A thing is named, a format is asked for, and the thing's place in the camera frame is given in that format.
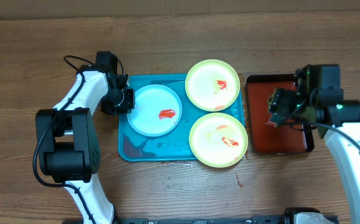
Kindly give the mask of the pink and green sponge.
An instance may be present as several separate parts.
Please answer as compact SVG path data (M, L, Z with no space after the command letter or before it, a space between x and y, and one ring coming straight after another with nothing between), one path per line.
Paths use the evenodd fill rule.
M270 126L276 126L277 125L277 116L276 116L276 114L270 113L266 124L270 125Z

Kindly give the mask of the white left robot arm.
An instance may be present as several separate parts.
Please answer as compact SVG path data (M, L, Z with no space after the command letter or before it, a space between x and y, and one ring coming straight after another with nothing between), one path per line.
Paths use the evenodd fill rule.
M32 171L41 185L67 190L82 223L116 223L115 208L98 178L101 155L92 116L98 106L110 116L130 113L135 92L110 51L84 62L75 69L76 81L62 101L36 114Z

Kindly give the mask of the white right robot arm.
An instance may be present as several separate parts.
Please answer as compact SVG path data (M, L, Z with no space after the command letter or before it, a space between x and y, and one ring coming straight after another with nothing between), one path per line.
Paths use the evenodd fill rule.
M337 64L307 65L295 90L276 88L268 101L275 126L311 126L319 132L341 176L352 223L360 223L360 101L345 100Z

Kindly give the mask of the light blue plate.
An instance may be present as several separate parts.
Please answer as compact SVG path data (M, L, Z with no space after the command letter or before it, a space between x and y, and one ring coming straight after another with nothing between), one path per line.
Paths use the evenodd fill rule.
M182 103L176 92L164 85L147 85L135 92L135 108L128 114L130 126L147 137L171 132L182 116Z

